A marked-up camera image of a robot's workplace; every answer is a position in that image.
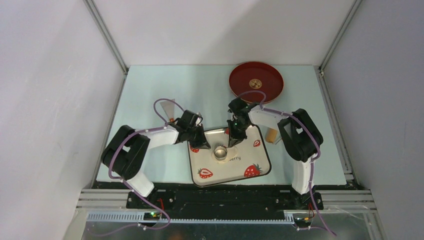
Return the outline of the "round steel dough cutter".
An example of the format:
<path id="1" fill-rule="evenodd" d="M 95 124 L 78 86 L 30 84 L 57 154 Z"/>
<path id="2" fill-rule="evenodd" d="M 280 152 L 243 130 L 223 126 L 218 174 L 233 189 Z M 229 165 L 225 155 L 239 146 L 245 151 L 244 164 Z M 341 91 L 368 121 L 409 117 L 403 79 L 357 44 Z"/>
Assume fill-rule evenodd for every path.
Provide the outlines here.
<path id="1" fill-rule="evenodd" d="M 213 150 L 213 156 L 217 161 L 224 161 L 227 158 L 228 150 L 223 145 L 218 145 Z"/>

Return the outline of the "left aluminium corner post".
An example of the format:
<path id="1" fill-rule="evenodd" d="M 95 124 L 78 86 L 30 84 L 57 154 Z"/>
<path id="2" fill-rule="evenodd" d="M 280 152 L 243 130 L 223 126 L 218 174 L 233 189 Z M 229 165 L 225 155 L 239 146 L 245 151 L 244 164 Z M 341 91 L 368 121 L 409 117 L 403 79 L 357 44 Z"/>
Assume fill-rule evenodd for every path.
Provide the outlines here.
<path id="1" fill-rule="evenodd" d="M 125 63 L 125 60 L 111 34 L 111 32 L 109 31 L 109 28 L 104 20 L 104 18 L 102 17 L 102 14 L 97 6 L 97 4 L 95 3 L 94 0 L 83 0 L 88 12 L 90 13 L 95 25 L 97 26 L 100 34 L 102 35 L 106 45 L 108 46 L 112 56 L 114 57 L 115 61 L 117 62 L 121 72 L 124 75 L 128 74 L 129 71 L 129 67 L 128 65 Z"/>

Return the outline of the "white dough piece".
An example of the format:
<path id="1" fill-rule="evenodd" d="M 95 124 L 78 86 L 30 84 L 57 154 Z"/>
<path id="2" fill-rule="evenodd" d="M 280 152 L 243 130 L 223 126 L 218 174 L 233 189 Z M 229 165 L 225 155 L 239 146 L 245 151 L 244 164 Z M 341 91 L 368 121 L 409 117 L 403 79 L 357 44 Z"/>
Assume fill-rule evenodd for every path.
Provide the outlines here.
<path id="1" fill-rule="evenodd" d="M 230 148 L 228 148 L 228 147 L 226 147 L 227 148 L 227 157 L 226 157 L 226 159 L 225 160 L 222 160 L 222 161 L 218 161 L 218 160 L 216 160 L 215 159 L 215 157 L 214 157 L 214 155 L 213 155 L 213 151 L 214 151 L 214 149 L 212 150 L 212 153 L 211 153 L 211 155 L 212 155 L 212 158 L 214 159 L 214 160 L 216 160 L 218 163 L 226 163 L 226 162 L 228 162 L 230 159 L 232 159 L 232 158 L 234 158 L 234 157 L 236 157 L 237 155 L 238 155 L 238 149 L 236 148 L 236 147 L 230 147 Z"/>

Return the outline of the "round dark red tray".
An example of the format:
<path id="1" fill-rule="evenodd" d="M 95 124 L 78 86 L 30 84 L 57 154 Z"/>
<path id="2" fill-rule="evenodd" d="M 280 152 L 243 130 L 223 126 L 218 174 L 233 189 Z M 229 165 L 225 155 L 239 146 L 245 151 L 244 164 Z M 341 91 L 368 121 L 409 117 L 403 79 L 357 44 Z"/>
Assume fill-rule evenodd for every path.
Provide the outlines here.
<path id="1" fill-rule="evenodd" d="M 229 88 L 235 96 L 248 102 L 272 102 L 283 92 L 284 79 L 273 66 L 259 61 L 244 62 L 229 75 Z"/>

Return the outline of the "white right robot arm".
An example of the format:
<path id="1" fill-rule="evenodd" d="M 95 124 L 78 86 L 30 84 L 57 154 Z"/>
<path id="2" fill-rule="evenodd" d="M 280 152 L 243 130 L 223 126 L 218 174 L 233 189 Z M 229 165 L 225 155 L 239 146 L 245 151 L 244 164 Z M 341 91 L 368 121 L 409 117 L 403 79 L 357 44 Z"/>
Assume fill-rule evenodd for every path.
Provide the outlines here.
<path id="1" fill-rule="evenodd" d="M 228 104 L 232 114 L 228 123 L 228 146 L 234 147 L 247 139 L 247 128 L 264 126 L 279 131 L 288 155 L 295 160 L 293 165 L 291 204 L 304 209 L 311 202 L 314 161 L 320 157 L 323 136 L 306 110 L 282 112 L 263 107 L 259 103 L 246 103 L 239 97 Z"/>

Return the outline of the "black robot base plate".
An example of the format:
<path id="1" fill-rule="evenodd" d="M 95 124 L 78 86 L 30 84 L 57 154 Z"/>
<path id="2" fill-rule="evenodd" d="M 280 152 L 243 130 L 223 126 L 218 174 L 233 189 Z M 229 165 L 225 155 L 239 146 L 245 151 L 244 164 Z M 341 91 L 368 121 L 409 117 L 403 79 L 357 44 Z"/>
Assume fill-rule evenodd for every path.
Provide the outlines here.
<path id="1" fill-rule="evenodd" d="M 304 199 L 280 190 L 162 190 L 151 193 L 147 201 L 134 192 L 127 196 L 126 208 L 150 209 L 149 203 L 165 211 L 170 218 L 221 218 L 276 220 L 288 210 L 323 210 L 323 200 L 314 194 Z"/>

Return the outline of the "aluminium frame rail front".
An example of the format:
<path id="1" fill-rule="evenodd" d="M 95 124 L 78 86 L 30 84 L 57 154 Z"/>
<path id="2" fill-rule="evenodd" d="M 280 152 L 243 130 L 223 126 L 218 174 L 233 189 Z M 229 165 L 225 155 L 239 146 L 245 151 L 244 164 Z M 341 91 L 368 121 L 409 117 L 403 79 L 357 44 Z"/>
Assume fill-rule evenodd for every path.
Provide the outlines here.
<path id="1" fill-rule="evenodd" d="M 142 222 L 147 209 L 127 208 L 129 193 L 127 189 L 82 189 L 68 229 L 77 231 L 74 237 L 82 236 L 90 214 L 97 214 L 96 220 L 101 222 Z M 322 214 L 363 214 L 370 238 L 387 239 L 370 190 L 319 190 L 318 193 L 324 207 Z"/>

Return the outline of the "aluminium corner post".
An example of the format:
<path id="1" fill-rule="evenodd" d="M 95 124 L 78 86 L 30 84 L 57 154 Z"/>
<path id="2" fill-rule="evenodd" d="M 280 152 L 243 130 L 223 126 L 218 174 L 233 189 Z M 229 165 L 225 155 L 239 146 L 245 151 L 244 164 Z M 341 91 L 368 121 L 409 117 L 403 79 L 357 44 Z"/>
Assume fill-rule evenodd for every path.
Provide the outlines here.
<path id="1" fill-rule="evenodd" d="M 319 70 L 323 72 L 325 68 L 327 67 L 328 63 L 330 62 L 334 52 L 336 51 L 340 41 L 342 40 L 343 36 L 345 35 L 348 27 L 350 26 L 353 18 L 355 17 L 357 11 L 359 10 L 360 6 L 362 5 L 363 0 L 354 0 L 351 7 L 349 8 L 344 20 L 342 21 L 342 24 L 340 25 L 339 29 L 336 32 L 336 35 L 334 39 L 332 40 L 328 50 L 326 51 L 323 60 L 321 61 L 319 65 Z"/>
<path id="2" fill-rule="evenodd" d="M 111 34 L 111 32 L 109 31 L 109 28 L 104 20 L 104 18 L 102 17 L 102 14 L 97 6 L 97 4 L 95 3 L 94 0 L 83 0 L 88 12 L 90 13 L 95 25 L 97 26 L 100 34 L 102 35 L 106 45 L 108 46 L 112 56 L 114 57 L 115 61 L 117 62 L 121 72 L 124 75 L 128 74 L 129 71 L 129 67 L 128 65 L 125 63 L 125 60 Z"/>

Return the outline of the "wooden dough roller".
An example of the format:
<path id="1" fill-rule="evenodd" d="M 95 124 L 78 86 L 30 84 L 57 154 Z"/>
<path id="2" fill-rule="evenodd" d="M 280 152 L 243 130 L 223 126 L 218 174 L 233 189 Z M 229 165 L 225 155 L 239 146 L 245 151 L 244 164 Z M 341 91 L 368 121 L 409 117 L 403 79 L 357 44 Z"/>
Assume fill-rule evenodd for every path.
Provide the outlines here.
<path id="1" fill-rule="evenodd" d="M 278 133 L 279 132 L 277 130 L 275 130 L 273 128 L 268 128 L 266 135 L 265 135 L 266 142 L 273 144 L 277 139 Z"/>

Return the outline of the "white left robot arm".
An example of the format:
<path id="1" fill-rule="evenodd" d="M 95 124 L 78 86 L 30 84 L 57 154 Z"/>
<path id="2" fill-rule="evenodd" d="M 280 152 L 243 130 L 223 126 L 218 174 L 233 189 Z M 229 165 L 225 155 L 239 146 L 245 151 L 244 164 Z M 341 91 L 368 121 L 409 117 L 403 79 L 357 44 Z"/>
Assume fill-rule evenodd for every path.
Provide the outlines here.
<path id="1" fill-rule="evenodd" d="M 111 179 L 122 181 L 139 194 L 138 201 L 145 208 L 158 202 L 154 184 L 141 170 L 150 149 L 188 142 L 193 149 L 210 149 L 199 113 L 185 110 L 181 117 L 165 126 L 136 130 L 121 126 L 101 154 L 101 162 L 108 167 Z"/>

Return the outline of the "right aluminium corner post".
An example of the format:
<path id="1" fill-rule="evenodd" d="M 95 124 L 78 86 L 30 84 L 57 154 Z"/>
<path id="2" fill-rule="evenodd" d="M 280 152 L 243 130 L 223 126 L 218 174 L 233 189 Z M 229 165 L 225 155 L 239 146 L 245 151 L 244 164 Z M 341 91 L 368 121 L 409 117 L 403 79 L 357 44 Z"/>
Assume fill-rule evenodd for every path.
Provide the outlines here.
<path id="1" fill-rule="evenodd" d="M 349 8 L 344 20 L 342 21 L 342 24 L 340 25 L 339 29 L 336 32 L 336 35 L 334 39 L 332 40 L 328 50 L 326 51 L 323 60 L 321 61 L 319 65 L 319 70 L 323 72 L 325 68 L 327 67 L 328 63 L 330 62 L 334 52 L 336 51 L 340 41 L 342 40 L 343 36 L 345 35 L 348 27 L 350 26 L 353 18 L 355 17 L 357 11 L 359 10 L 360 6 L 362 5 L 363 0 L 354 0 L 351 7 Z"/>

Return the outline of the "white strawberry print tray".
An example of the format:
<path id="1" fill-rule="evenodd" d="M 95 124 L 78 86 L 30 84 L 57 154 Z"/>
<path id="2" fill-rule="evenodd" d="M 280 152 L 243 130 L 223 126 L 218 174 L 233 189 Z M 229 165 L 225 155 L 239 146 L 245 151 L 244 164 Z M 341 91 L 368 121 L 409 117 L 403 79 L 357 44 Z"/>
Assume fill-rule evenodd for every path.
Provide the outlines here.
<path id="1" fill-rule="evenodd" d="M 271 171 L 272 165 L 260 128 L 252 125 L 247 129 L 246 134 L 247 139 L 234 146 L 238 150 L 237 156 L 224 163 L 214 160 L 212 151 L 220 145 L 229 148 L 229 130 L 227 128 L 217 128 L 205 132 L 206 139 L 211 146 L 210 149 L 193 149 L 188 145 L 193 183 L 198 187 L 209 187 L 267 175 Z"/>

